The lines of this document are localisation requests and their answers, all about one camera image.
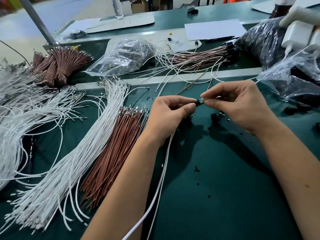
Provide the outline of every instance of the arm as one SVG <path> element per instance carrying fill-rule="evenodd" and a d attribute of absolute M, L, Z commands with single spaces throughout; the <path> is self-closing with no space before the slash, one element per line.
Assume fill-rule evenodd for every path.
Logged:
<path fill-rule="evenodd" d="M 92 218 L 81 240 L 119 240 L 140 220 L 156 155 L 181 119 L 194 113 L 195 99 L 164 96 L 155 99 L 146 128 L 133 146 L 114 184 Z M 142 225 L 130 236 L 140 239 Z"/>
<path fill-rule="evenodd" d="M 219 83 L 201 95 L 257 136 L 305 240 L 320 238 L 320 162 L 269 109 L 253 81 Z"/>

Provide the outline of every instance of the sheet of paper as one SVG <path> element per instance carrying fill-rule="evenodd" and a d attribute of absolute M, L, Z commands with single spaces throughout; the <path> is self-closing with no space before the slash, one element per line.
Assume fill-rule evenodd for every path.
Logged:
<path fill-rule="evenodd" d="M 258 10 L 260 12 L 265 12 L 265 13 L 272 13 L 274 7 L 275 7 L 276 0 L 268 0 L 268 1 L 263 1 L 261 3 L 258 3 L 256 5 L 253 5 L 252 8 L 255 10 Z M 311 7 L 314 5 L 320 4 L 320 0 L 296 0 L 294 5 L 290 8 L 290 10 L 296 8 L 296 7 Z"/>
<path fill-rule="evenodd" d="M 185 24 L 186 37 L 191 40 L 209 40 L 222 37 L 240 37 L 246 29 L 238 19 Z"/>
<path fill-rule="evenodd" d="M 61 34 L 60 36 L 67 36 L 71 33 L 75 33 L 79 30 L 85 31 L 87 28 L 98 25 L 101 18 L 90 18 L 85 20 L 75 20 L 73 24 L 70 24 Z"/>
<path fill-rule="evenodd" d="M 109 31 L 114 29 L 121 29 L 121 28 L 131 28 L 136 26 L 142 26 L 146 24 L 152 24 L 155 22 L 155 18 L 152 13 L 146 12 L 136 15 L 126 16 L 120 19 L 109 19 L 100 21 L 98 25 L 92 25 L 88 27 L 85 32 L 90 33 L 97 33 L 103 31 Z"/>

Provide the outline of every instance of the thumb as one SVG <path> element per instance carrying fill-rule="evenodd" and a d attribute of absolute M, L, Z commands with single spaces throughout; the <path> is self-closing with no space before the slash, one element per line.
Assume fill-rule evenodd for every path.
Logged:
<path fill-rule="evenodd" d="M 210 108 L 221 110 L 228 113 L 232 102 L 227 102 L 219 99 L 207 99 L 204 104 Z"/>
<path fill-rule="evenodd" d="M 179 114 L 181 118 L 187 116 L 188 114 L 193 114 L 196 111 L 196 104 L 186 104 L 183 105 L 181 108 L 174 110 L 176 113 Z"/>

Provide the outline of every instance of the hand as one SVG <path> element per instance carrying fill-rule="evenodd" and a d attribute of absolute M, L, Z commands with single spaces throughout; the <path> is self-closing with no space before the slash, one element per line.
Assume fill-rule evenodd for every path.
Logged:
<path fill-rule="evenodd" d="M 154 100 L 145 133 L 156 137 L 160 145 L 177 129 L 180 121 L 196 110 L 196 99 L 182 96 L 161 96 Z"/>
<path fill-rule="evenodd" d="M 208 107 L 227 113 L 235 123 L 254 135 L 279 121 L 251 80 L 218 83 L 201 97 L 207 99 L 204 103 Z"/>

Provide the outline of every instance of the bottle of dark liquid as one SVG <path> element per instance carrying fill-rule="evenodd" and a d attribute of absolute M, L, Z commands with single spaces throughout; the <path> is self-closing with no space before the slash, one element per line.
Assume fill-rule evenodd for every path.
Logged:
<path fill-rule="evenodd" d="M 270 15 L 270 19 L 282 17 L 288 14 L 290 8 L 294 5 L 296 0 L 277 0 L 274 10 Z"/>

